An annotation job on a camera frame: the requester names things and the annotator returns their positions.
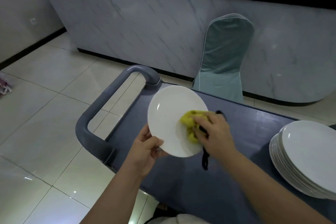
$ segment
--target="chair backrest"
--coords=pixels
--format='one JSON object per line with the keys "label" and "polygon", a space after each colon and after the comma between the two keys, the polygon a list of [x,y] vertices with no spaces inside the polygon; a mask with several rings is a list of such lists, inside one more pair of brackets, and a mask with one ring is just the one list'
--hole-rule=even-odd
{"label": "chair backrest", "polygon": [[205,35],[200,72],[239,72],[253,33],[252,23],[240,14],[211,21]]}

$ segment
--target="chair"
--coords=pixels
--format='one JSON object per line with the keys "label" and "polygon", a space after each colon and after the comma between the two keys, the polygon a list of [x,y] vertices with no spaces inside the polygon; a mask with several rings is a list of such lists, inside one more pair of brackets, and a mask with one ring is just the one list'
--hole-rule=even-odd
{"label": "chair", "polygon": [[211,21],[205,35],[201,68],[192,88],[243,103],[240,67],[253,33],[252,23],[240,14]]}

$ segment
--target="gray plastic handle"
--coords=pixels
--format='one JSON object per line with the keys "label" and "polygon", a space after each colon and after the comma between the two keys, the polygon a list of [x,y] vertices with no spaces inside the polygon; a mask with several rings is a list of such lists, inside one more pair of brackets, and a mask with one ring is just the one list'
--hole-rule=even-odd
{"label": "gray plastic handle", "polygon": [[90,120],[92,120],[97,112],[99,112],[104,104],[133,72],[140,72],[145,77],[146,84],[149,83],[151,85],[155,85],[160,81],[159,74],[150,67],[143,65],[130,66],[119,74],[119,76],[110,84],[110,86],[106,88],[106,90],[103,91],[103,93],[92,103],[92,105],[90,105],[90,107],[77,121],[75,131],[79,142],[87,151],[102,162],[107,160],[113,151],[113,147],[103,139],[91,133],[87,126]]}

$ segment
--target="wall outlet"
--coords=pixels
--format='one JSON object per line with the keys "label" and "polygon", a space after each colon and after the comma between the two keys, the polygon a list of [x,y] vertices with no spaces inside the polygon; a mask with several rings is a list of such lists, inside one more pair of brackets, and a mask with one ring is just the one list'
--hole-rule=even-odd
{"label": "wall outlet", "polygon": [[36,18],[31,18],[29,19],[30,20],[30,23],[35,26],[37,24],[37,21],[36,21]]}

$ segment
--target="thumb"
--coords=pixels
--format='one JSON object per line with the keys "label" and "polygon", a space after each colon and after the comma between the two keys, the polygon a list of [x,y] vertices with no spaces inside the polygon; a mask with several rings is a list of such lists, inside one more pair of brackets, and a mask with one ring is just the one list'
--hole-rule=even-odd
{"label": "thumb", "polygon": [[196,138],[201,142],[201,144],[206,145],[208,143],[208,139],[205,136],[205,133],[200,131],[198,128],[193,128]]}
{"label": "thumb", "polygon": [[163,144],[163,140],[153,136],[143,142],[145,150],[151,150],[153,147],[159,147]]}

